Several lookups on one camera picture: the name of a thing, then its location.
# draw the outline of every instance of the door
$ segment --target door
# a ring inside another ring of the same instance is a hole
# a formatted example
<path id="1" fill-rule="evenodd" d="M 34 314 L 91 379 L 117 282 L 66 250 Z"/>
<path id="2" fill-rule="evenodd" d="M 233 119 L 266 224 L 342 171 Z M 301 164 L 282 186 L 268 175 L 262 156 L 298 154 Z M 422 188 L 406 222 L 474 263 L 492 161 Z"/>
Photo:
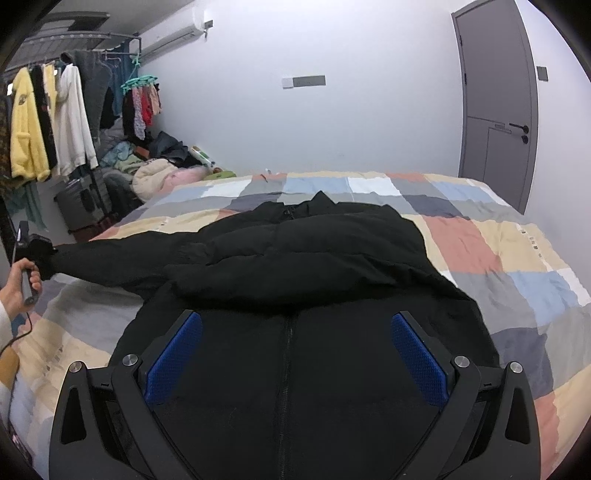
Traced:
<path id="1" fill-rule="evenodd" d="M 477 0 L 453 14 L 464 81 L 460 177 L 484 181 L 523 213 L 537 145 L 534 61 L 514 0 Z"/>

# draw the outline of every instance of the white air conditioner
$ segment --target white air conditioner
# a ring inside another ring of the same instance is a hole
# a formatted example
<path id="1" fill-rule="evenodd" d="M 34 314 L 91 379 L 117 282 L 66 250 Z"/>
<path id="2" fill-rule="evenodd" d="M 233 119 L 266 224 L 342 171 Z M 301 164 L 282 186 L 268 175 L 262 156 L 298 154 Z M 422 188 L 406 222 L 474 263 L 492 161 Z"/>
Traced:
<path id="1" fill-rule="evenodd" d="M 204 32 L 203 8 L 195 0 L 141 34 L 142 64 L 199 38 Z"/>

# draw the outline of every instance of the door handle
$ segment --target door handle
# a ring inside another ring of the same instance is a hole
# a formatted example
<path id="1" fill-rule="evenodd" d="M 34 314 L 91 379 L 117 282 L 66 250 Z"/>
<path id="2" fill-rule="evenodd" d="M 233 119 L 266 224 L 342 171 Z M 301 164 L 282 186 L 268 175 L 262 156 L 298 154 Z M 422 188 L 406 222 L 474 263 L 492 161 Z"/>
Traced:
<path id="1" fill-rule="evenodd" d="M 526 135 L 528 133 L 530 133 L 530 128 L 527 125 L 517 125 L 517 124 L 509 124 L 512 127 L 517 127 L 517 128 L 521 128 L 523 130 L 523 133 L 525 133 Z"/>

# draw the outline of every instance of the patchwork bedsheet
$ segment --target patchwork bedsheet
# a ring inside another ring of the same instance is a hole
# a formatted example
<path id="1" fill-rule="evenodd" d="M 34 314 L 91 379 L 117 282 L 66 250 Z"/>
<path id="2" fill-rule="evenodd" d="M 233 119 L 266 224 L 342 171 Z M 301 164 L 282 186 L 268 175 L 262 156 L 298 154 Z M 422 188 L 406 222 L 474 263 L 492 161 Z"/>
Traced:
<path id="1" fill-rule="evenodd" d="M 518 361 L 527 373 L 545 479 L 591 414 L 591 298 L 542 232 L 487 185 L 435 174 L 333 172 L 202 181 L 153 198 L 100 238 L 197 231 L 263 202 L 296 204 L 320 190 L 337 202 L 391 205 L 420 229 L 435 267 L 477 301 L 503 366 Z M 67 367 L 74 360 L 106 365 L 140 306 L 126 291 L 65 275 L 44 283 L 33 332 L 14 346 L 20 367 L 9 418 L 45 479 Z M 14 333 L 26 330 L 17 318 Z M 0 365 L 0 388 L 11 383 L 10 365 Z"/>

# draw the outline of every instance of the metal screw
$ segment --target metal screw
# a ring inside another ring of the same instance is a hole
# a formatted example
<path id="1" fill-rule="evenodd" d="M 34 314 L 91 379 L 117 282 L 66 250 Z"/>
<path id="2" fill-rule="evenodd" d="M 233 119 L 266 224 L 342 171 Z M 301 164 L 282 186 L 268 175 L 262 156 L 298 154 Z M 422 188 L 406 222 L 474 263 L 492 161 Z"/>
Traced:
<path id="1" fill-rule="evenodd" d="M 79 372 L 80 369 L 82 368 L 82 362 L 73 362 L 72 364 L 70 364 L 70 368 L 68 368 L 68 370 L 70 372 L 72 372 L 73 374 L 75 374 L 76 372 Z"/>
<path id="2" fill-rule="evenodd" d="M 134 353 L 130 353 L 129 355 L 125 355 L 123 357 L 123 364 L 126 367 L 131 367 L 131 365 L 135 365 L 138 361 L 138 356 Z"/>
<path id="3" fill-rule="evenodd" d="M 516 373 L 516 374 L 520 374 L 523 371 L 523 367 L 521 366 L 521 364 L 517 363 L 517 362 L 511 362 L 511 365 L 509 365 L 509 367 Z"/>
<path id="4" fill-rule="evenodd" d="M 470 365 L 470 361 L 463 355 L 458 355 L 453 359 L 454 363 L 460 368 L 466 368 Z"/>

